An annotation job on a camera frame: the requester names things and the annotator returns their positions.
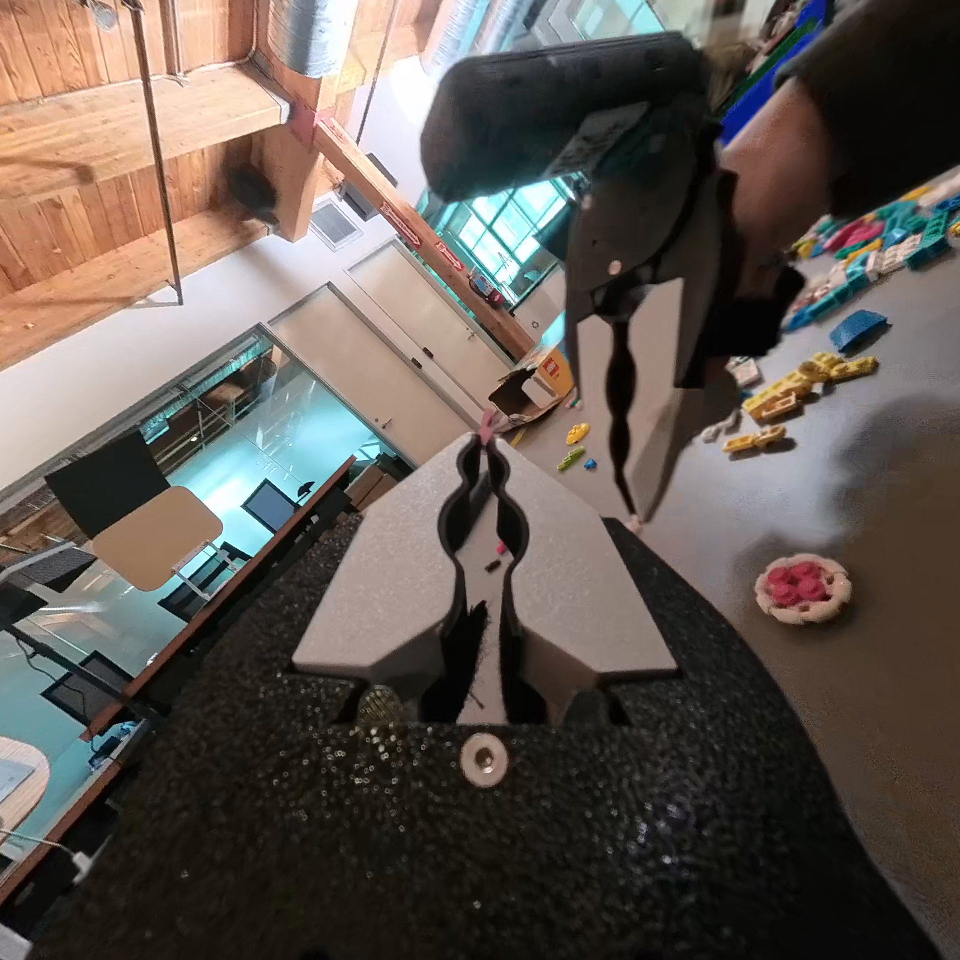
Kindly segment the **wall vent grille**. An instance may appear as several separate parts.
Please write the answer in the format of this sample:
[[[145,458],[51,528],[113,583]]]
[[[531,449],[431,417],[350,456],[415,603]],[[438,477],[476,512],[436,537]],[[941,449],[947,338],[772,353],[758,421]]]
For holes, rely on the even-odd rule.
[[[316,201],[308,229],[334,253],[351,246],[364,234],[362,226],[347,212],[335,194]]]

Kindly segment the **black flag panel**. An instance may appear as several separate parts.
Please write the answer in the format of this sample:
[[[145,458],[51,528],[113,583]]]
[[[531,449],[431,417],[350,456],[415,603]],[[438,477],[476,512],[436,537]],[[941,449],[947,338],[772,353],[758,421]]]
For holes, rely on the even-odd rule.
[[[46,474],[44,481],[89,540],[171,488],[138,428]]]

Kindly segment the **colourful cardboard box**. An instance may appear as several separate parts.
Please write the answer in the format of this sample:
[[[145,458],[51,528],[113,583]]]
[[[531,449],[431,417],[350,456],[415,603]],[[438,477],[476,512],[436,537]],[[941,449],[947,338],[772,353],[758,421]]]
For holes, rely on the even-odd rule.
[[[534,346],[503,375],[488,396],[492,429],[503,433],[526,426],[553,410],[574,387],[562,346]]]

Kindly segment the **blue plastic bin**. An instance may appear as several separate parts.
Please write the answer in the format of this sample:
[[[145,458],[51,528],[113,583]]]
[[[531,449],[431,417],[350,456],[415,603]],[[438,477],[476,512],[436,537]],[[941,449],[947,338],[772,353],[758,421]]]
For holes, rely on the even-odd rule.
[[[732,90],[720,108],[719,142],[724,146],[736,138],[772,97],[778,73],[832,23],[834,1],[789,2],[771,26],[750,72]]]

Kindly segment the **black light stand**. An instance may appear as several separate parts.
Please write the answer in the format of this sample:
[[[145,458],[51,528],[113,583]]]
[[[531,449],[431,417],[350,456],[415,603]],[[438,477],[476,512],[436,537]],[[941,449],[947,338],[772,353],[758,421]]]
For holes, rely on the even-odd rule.
[[[132,679],[117,667],[108,667],[104,675],[93,672],[89,664],[96,661],[95,654],[85,654],[80,660],[73,661],[60,648],[51,646],[45,638],[36,637],[20,626],[36,614],[99,621],[105,610],[102,602],[62,603],[62,598],[46,585],[28,581],[17,566],[2,567],[1,594],[2,633],[12,638],[30,668],[36,668],[35,660],[42,659],[63,670],[54,685],[69,690],[79,698],[82,709],[80,719],[85,721],[86,726],[92,728],[96,717],[107,706],[130,714],[152,728],[162,724],[162,714],[149,703],[127,695],[126,687]]]

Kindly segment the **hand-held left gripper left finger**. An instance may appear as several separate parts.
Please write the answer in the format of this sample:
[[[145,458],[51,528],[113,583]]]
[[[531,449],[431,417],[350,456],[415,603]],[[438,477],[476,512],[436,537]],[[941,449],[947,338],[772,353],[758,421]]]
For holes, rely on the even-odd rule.
[[[458,558],[481,454],[464,434],[367,508],[294,651],[298,672],[386,688],[419,721],[460,718],[490,622]]]

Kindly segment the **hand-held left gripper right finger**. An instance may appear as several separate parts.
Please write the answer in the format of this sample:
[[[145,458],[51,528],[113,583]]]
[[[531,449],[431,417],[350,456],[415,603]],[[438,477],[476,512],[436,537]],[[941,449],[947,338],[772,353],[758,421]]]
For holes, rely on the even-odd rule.
[[[501,439],[487,444],[502,582],[500,679],[510,724],[561,724],[582,692],[675,678],[670,652],[599,513]]]

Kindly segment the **brown wooden table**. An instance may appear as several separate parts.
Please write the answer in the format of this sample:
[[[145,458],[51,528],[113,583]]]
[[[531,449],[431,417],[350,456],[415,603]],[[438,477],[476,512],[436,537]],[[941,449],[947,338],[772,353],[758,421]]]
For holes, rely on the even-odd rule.
[[[270,585],[354,511],[346,488],[356,457],[349,456],[274,533],[187,625],[110,701],[79,735],[91,742],[133,707],[150,707],[162,718],[172,711],[185,686],[222,634]]]

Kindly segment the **silver air duct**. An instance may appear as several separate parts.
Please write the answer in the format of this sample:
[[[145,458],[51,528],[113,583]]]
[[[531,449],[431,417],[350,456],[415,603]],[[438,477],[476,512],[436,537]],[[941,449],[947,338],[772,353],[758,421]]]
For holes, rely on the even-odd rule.
[[[522,31],[533,1],[442,1],[429,31],[420,63],[440,75],[470,56],[507,49]]]
[[[358,1],[270,1],[269,48],[309,79],[338,74],[349,52]]]

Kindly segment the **pile of colourful toy bricks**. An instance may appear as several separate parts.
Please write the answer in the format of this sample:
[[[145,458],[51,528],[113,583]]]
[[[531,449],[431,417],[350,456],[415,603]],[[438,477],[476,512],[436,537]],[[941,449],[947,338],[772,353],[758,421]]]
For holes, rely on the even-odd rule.
[[[791,247],[797,262],[823,260],[806,279],[781,329],[794,332],[848,309],[873,286],[928,269],[958,250],[958,176],[925,185],[856,219],[822,217]]]

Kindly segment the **black hanging pipe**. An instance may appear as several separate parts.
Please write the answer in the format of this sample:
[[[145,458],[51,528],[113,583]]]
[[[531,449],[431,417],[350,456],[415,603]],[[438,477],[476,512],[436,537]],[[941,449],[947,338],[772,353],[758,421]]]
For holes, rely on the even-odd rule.
[[[144,106],[147,116],[147,125],[150,138],[150,150],[153,163],[153,170],[157,184],[158,198],[161,207],[164,234],[166,237],[167,252],[172,272],[170,286],[174,290],[176,304],[184,306],[185,296],[183,290],[182,273],[179,264],[178,251],[176,246],[176,237],[174,232],[174,221],[170,204],[169,190],[166,179],[166,170],[162,152],[162,140],[160,134],[159,120],[156,108],[156,100],[152,84],[152,77],[149,65],[149,54],[146,44],[146,33],[144,23],[144,8],[139,1],[122,1],[123,7],[127,11],[133,31],[134,46],[139,71],[140,85],[143,95]]]

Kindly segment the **glass office partition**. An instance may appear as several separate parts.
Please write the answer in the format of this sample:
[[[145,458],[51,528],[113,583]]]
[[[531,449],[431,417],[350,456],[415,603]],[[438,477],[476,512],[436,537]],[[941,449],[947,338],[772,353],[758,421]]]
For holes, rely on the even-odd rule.
[[[137,677],[273,534],[241,509],[268,479],[299,507],[350,456],[349,481],[387,455],[407,464],[300,361],[266,336],[240,340],[225,363],[191,371],[114,417],[15,485],[2,488],[2,568],[18,567],[61,603],[99,601],[99,621],[37,613],[21,623],[73,662]],[[155,591],[126,582],[97,558],[44,477],[138,428],[171,486],[192,491],[222,521],[205,547]],[[78,738],[82,702],[55,686],[64,670],[38,658],[31,668],[2,632],[2,734],[33,742],[50,758]]]

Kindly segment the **black monitor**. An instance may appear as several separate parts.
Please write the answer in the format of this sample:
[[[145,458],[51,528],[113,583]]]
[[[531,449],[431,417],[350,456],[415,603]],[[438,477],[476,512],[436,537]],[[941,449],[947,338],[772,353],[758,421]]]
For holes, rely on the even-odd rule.
[[[241,509],[270,534],[276,534],[293,519],[300,505],[279,486],[264,479],[242,502]]]

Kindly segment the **white round pie toy brick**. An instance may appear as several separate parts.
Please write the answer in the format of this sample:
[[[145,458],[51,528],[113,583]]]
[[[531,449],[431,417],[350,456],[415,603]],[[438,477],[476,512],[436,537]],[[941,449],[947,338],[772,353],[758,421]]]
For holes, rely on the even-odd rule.
[[[777,558],[753,583],[763,614],[787,626],[833,622],[853,601],[854,585],[839,562],[815,554]]]

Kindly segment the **person's right hand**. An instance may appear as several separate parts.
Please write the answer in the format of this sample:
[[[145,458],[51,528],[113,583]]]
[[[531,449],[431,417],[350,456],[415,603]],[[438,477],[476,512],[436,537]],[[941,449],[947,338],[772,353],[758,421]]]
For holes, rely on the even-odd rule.
[[[817,104],[789,78],[733,138],[723,166],[735,174],[732,215],[743,242],[737,296],[772,296],[784,250],[830,202],[834,144]]]

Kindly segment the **paned window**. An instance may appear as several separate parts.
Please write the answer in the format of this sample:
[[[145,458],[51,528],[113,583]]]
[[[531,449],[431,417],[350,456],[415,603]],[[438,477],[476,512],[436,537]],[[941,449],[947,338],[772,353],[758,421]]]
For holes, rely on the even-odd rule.
[[[426,189],[415,210],[466,270],[482,274],[513,309],[556,270],[546,234],[585,184],[583,174],[566,174],[456,202]]]

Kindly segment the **blue curved toy brick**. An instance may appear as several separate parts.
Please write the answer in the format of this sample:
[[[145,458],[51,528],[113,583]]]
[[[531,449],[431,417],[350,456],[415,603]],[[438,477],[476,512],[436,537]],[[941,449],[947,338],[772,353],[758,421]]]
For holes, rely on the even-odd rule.
[[[835,353],[849,355],[860,350],[864,342],[882,335],[889,327],[889,319],[882,313],[858,309],[830,330],[828,339]]]

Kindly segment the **white door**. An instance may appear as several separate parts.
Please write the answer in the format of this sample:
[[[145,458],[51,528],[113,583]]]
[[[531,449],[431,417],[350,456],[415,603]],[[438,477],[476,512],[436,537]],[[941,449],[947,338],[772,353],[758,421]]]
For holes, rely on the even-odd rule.
[[[271,335],[407,463],[417,467],[477,428],[335,286],[269,321]]]
[[[486,404],[509,364],[399,242],[379,247],[349,274],[415,343],[418,360],[432,361],[474,402]]]

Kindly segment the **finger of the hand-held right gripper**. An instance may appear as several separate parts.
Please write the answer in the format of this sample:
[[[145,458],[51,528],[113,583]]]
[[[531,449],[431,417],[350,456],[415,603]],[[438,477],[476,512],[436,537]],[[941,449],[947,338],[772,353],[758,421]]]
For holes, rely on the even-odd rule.
[[[635,385],[626,414],[629,451],[623,475],[634,525],[653,520],[682,453],[721,417],[704,390],[675,385],[684,293],[681,279],[655,285],[630,319]]]
[[[628,479],[632,452],[629,417],[638,392],[637,364],[630,346],[630,319],[592,315],[570,323],[567,349],[582,407],[606,446],[611,480],[630,522],[639,519]]]

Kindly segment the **wooden post with red signs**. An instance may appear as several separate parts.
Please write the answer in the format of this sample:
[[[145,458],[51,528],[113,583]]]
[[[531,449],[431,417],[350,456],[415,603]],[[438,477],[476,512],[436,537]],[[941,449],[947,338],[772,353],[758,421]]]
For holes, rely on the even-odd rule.
[[[375,211],[390,223],[400,239],[420,256],[424,264],[473,315],[479,326],[514,361],[520,360],[534,347],[533,338],[510,314],[494,309],[474,294],[466,263],[402,197],[331,114],[326,111],[315,113],[311,121],[311,133],[313,146],[318,147],[346,181],[359,189]]]

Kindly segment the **round beige table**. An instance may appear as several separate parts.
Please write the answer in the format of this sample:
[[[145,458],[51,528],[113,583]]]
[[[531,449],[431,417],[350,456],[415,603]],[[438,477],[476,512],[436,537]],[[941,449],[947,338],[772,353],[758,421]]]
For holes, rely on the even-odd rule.
[[[39,806],[51,765],[38,747],[1,735],[1,830],[14,832]]]

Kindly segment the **beige board on stand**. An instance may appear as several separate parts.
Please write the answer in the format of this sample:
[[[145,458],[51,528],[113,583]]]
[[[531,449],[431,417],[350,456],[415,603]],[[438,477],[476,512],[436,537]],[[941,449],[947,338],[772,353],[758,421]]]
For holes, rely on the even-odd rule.
[[[94,555],[132,587],[159,590],[222,536],[221,518],[189,488],[170,486],[90,542]]]

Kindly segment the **dark round ceiling fixture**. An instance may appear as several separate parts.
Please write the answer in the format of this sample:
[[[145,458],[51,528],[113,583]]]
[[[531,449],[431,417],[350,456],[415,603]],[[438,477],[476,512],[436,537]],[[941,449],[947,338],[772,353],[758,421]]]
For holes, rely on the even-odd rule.
[[[269,179],[251,164],[231,166],[226,171],[229,197],[251,216],[276,231],[278,195]]]

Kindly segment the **person's right forearm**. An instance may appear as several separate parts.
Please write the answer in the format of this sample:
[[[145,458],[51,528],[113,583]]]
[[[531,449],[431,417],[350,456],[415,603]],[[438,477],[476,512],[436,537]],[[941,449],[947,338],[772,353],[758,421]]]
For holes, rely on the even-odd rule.
[[[829,212],[854,217],[959,162],[959,3],[857,2],[776,74],[830,145]]]

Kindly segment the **grey desk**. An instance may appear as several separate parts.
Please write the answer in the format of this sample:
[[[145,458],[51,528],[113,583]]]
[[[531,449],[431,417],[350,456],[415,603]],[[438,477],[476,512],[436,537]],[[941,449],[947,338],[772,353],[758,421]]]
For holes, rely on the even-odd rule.
[[[779,452],[697,438],[644,541],[738,630],[791,700],[848,817],[946,958],[959,945],[959,268],[897,270],[856,308],[890,324],[878,370],[787,421]],[[822,628],[763,614],[753,583],[800,552],[851,574]]]

